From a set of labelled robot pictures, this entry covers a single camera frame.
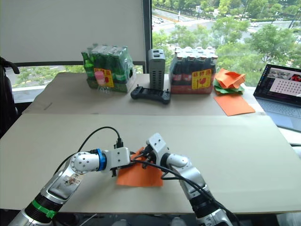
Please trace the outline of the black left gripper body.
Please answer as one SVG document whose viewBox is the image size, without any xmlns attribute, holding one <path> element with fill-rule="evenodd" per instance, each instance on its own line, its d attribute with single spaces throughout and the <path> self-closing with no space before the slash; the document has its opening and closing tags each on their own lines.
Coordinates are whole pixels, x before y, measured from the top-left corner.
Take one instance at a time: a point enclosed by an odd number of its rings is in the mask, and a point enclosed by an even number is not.
<svg viewBox="0 0 301 226">
<path fill-rule="evenodd" d="M 111 168 L 110 171 L 112 173 L 112 177 L 117 176 L 117 172 L 128 169 L 135 164 L 132 164 L 131 161 L 134 160 L 136 153 L 132 151 L 123 152 L 117 151 L 116 153 L 112 154 L 111 157 Z"/>
</svg>

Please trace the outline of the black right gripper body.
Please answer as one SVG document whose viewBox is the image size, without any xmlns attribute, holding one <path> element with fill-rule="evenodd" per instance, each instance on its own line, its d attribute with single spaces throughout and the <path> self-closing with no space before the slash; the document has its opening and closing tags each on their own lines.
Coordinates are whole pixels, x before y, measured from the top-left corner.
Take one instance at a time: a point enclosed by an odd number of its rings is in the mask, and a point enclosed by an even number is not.
<svg viewBox="0 0 301 226">
<path fill-rule="evenodd" d="M 153 148 L 150 145 L 147 145 L 145 147 L 145 152 L 146 152 L 146 154 L 144 154 L 144 156 L 143 156 L 145 158 L 144 161 L 156 164 L 155 152 L 154 152 Z"/>
</svg>

